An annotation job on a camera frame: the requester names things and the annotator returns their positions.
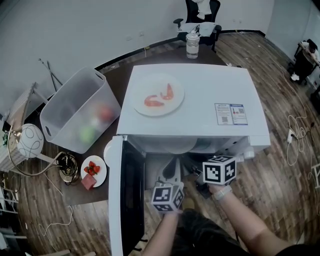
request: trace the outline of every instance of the white lamp shade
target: white lamp shade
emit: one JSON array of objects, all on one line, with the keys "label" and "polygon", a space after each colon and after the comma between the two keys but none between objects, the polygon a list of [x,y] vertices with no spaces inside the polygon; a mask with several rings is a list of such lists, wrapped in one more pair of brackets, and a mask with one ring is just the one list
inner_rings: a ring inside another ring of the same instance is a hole
[{"label": "white lamp shade", "polygon": [[19,152],[27,158],[37,157],[44,146],[41,130],[31,123],[22,125],[21,138],[16,145]]}]

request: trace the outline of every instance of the power strip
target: power strip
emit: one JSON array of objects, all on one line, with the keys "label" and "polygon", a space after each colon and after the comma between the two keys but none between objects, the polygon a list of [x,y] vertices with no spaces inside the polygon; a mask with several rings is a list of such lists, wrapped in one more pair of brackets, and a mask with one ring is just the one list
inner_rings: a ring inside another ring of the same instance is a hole
[{"label": "power strip", "polygon": [[288,137],[286,138],[286,142],[288,142],[290,144],[292,142],[293,136],[294,136],[294,132],[291,129],[289,129]]}]

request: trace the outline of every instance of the white microwave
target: white microwave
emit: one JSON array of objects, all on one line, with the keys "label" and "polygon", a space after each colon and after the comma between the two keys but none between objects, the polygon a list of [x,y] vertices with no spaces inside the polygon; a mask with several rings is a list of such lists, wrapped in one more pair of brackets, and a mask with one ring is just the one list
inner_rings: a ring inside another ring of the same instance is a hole
[{"label": "white microwave", "polygon": [[[183,88],[182,102],[163,115],[135,108],[134,97],[143,95],[141,84],[152,74],[173,77]],[[128,255],[143,236],[146,181],[149,189],[173,154],[222,154],[244,161],[268,146],[265,114],[247,69],[208,64],[133,67],[117,136],[108,151],[112,255]]]}]

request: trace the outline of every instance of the lamp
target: lamp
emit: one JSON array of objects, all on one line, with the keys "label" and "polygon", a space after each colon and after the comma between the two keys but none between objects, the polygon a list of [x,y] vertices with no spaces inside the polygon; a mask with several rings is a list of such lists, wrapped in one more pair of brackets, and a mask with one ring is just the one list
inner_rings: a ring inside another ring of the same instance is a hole
[{"label": "lamp", "polygon": [[37,157],[44,146],[44,136],[41,130],[34,124],[22,125],[19,135],[16,133],[17,149],[27,158]]},{"label": "lamp", "polygon": [[15,140],[17,143],[16,144],[17,149],[23,156],[27,158],[35,158],[41,155],[41,151],[44,146],[44,135],[42,134],[41,130],[38,127],[36,127],[34,124],[31,124],[31,123],[26,123],[22,125],[21,128],[18,130],[13,130],[13,127],[14,125],[12,124],[8,133],[8,143],[7,143],[8,156],[10,161],[14,165],[14,167],[21,174],[29,177],[40,175],[44,173],[46,170],[48,170],[50,166],[52,166],[56,162],[57,158],[62,153],[64,153],[64,152],[60,152],[59,154],[57,154],[56,157],[50,162],[50,164],[39,173],[32,174],[32,173],[23,172],[17,167],[17,165],[14,163],[10,155],[9,141],[10,141],[11,134],[13,134],[15,137]]},{"label": "lamp", "polygon": [[10,139],[10,135],[13,134],[16,140],[16,148],[23,156],[25,156],[26,158],[38,157],[50,163],[44,170],[40,171],[39,173],[32,174],[23,172],[13,162],[10,155],[9,143],[7,143],[9,159],[14,167],[19,171],[19,173],[29,177],[37,176],[43,174],[48,169],[52,168],[51,166],[53,164],[57,164],[58,162],[58,165],[56,165],[55,167],[59,167],[60,176],[64,180],[64,182],[69,185],[70,183],[78,179],[78,164],[73,155],[65,152],[60,152],[54,159],[42,155],[41,151],[44,147],[44,135],[38,127],[31,123],[26,123],[17,130],[13,130],[13,127],[14,126],[12,125],[9,130],[8,141]]}]

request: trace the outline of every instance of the clear plastic bin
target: clear plastic bin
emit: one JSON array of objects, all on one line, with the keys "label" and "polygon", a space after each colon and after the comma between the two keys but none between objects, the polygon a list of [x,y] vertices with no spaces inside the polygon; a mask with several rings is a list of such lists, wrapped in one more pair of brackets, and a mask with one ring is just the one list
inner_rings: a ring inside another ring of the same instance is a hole
[{"label": "clear plastic bin", "polygon": [[83,154],[120,112],[106,77],[85,67],[49,100],[40,114],[40,122],[48,142]]}]

